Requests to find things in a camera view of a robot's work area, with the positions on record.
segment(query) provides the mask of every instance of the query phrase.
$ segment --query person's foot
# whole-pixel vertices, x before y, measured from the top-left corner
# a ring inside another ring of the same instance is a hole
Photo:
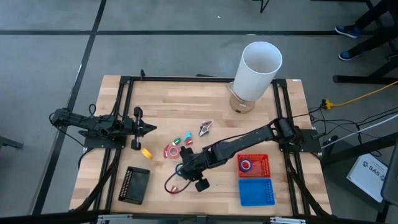
[[[341,35],[346,35],[352,39],[357,39],[361,35],[361,31],[355,26],[336,26],[335,31]]]
[[[343,52],[341,54],[338,55],[338,58],[340,58],[340,60],[344,60],[344,61],[349,61],[355,57],[358,57],[359,54],[352,54],[350,52]]]

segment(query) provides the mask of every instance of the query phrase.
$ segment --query white cup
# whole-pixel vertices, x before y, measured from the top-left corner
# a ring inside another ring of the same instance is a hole
[[[280,66],[282,54],[267,42],[249,44],[236,72],[234,92],[243,100],[256,101],[266,91]]]

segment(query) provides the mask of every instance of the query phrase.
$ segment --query blue pegboard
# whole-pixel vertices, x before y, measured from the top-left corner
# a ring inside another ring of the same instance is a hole
[[[239,196],[242,206],[275,205],[271,179],[240,179]]]

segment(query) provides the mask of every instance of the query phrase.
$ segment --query red tray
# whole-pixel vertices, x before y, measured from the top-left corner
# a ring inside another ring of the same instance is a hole
[[[249,159],[251,161],[251,170],[243,172],[239,169],[239,163],[243,159]],[[238,154],[238,170],[239,177],[271,178],[267,154]]]

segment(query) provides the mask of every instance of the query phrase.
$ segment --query wooden table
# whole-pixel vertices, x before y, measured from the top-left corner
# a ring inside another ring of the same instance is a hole
[[[96,104],[96,115],[110,113],[118,92],[119,80],[120,76],[104,76]],[[293,115],[308,113],[301,81],[287,80],[287,84]],[[126,92],[125,90],[122,102],[125,101]],[[170,195],[164,190],[164,182],[173,174],[175,166],[181,162],[181,158],[164,159],[163,157],[164,147],[175,138],[183,138],[186,131],[191,131],[192,149],[194,152],[200,152],[203,146],[219,139],[248,132],[277,117],[272,86],[267,89],[262,98],[256,102],[255,108],[248,114],[234,112],[229,106],[229,97],[230,93],[225,87],[225,83],[134,82],[129,114],[132,114],[132,109],[135,106],[140,106],[144,111],[143,120],[157,126],[155,131],[141,138],[142,146],[152,153],[153,158],[148,160],[140,151],[132,150],[129,147],[131,138],[127,139],[128,147],[122,150],[119,162],[111,212],[291,216],[292,209],[283,154],[279,151],[276,142],[263,142],[243,151],[245,154],[269,155],[275,206],[241,206],[236,158],[230,159],[223,166],[204,171],[203,175],[208,179],[210,188],[203,192],[197,192],[194,184],[177,195]],[[200,138],[198,136],[200,124],[206,120],[213,120],[214,123],[210,134]],[[308,116],[295,118],[294,122],[303,129],[311,128]],[[70,208],[79,206],[97,184],[103,156],[104,149],[94,149],[83,158]],[[318,159],[309,153],[301,153],[301,158],[305,182],[309,191],[323,209],[330,213],[328,194]],[[150,170],[150,179],[142,205],[118,200],[128,166]],[[185,184],[186,180],[174,177],[169,182],[169,188],[173,185],[183,187]],[[104,208],[107,192],[108,186],[106,185],[100,208]],[[301,195],[297,186],[296,194],[299,211],[303,213]]]

